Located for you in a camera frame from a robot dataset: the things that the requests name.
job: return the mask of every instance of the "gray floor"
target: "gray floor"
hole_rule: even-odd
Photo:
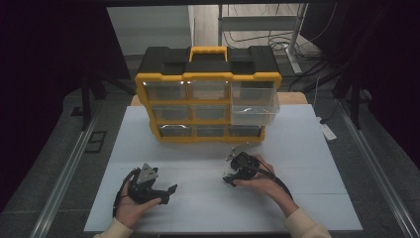
[[[131,74],[134,74],[137,70],[140,60],[141,57],[139,56],[127,57]],[[280,55],[277,60],[280,71],[284,76],[283,85],[287,85],[295,76],[284,55]],[[306,70],[313,64],[314,61],[303,61],[301,66]],[[313,83],[318,76],[327,72],[328,69],[323,70],[320,74],[303,78],[294,85],[293,89],[298,90],[308,83]],[[135,87],[133,81],[124,80],[123,82]],[[92,105],[102,104],[102,110],[99,112],[94,131],[107,132],[105,144],[100,153],[84,153],[82,155],[47,237],[92,237],[92,234],[83,233],[84,224],[111,155],[124,112],[132,99],[131,95],[121,89],[106,82],[104,84],[108,91],[107,99],[101,101],[92,99]],[[326,118],[334,110],[336,100],[331,95],[333,86],[334,81],[318,88],[314,106],[318,116]],[[308,101],[314,104],[315,91],[307,93],[306,96]],[[59,176],[80,134],[82,119],[71,116],[73,108],[80,106],[79,90],[70,93],[65,98],[63,112],[49,141],[5,210],[0,214],[0,237],[29,237],[31,234],[34,224],[53,189],[56,178]],[[368,105],[366,103],[361,104],[360,108],[362,131],[367,137],[370,147],[402,198],[413,220],[419,224],[419,170],[374,120],[374,117],[368,111]],[[332,232],[333,236],[404,237],[340,111],[336,111],[327,124],[338,137],[334,143],[329,144],[329,147],[364,228],[364,231],[361,232]],[[94,150],[95,147],[97,145],[91,144],[88,145],[87,149]],[[112,208],[104,207],[104,209],[108,209],[111,216]]]

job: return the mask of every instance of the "white table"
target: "white table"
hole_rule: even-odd
[[[232,144],[161,143],[144,107],[128,107],[85,231],[111,222],[123,178],[135,167],[157,167],[154,189],[178,184],[168,205],[149,211],[135,228],[146,233],[272,233],[284,216],[269,198],[222,180]],[[265,140],[247,151],[274,166],[294,200],[329,230],[362,230],[311,105],[282,105]]]

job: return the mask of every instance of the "yellow handle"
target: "yellow handle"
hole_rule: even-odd
[[[189,61],[192,61],[194,54],[223,54],[225,55],[225,61],[228,60],[227,47],[192,47],[189,53]]]

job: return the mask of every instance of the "storage organizer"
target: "storage organizer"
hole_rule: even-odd
[[[260,142],[279,110],[270,47],[148,48],[136,84],[163,142]]]

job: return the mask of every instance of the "person's right hand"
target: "person's right hand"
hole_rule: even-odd
[[[268,164],[261,155],[255,155],[255,157],[260,161],[261,170],[268,171],[275,175],[274,168],[271,164]],[[294,203],[294,201],[281,186],[261,173],[257,173],[256,176],[250,180],[235,179],[234,184],[239,186],[252,187],[268,195],[278,204],[278,206],[280,206],[286,217],[288,217],[291,213],[299,208],[299,206]]]

